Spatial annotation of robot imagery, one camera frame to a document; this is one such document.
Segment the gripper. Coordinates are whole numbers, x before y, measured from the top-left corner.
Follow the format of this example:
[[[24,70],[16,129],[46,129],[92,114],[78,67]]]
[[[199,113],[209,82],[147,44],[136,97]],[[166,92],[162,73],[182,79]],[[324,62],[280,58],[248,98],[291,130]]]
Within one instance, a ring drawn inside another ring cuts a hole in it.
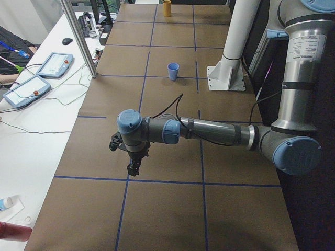
[[[127,166],[127,171],[130,176],[139,175],[141,160],[149,156],[150,143],[142,143],[138,145],[136,150],[128,151],[130,163]]]

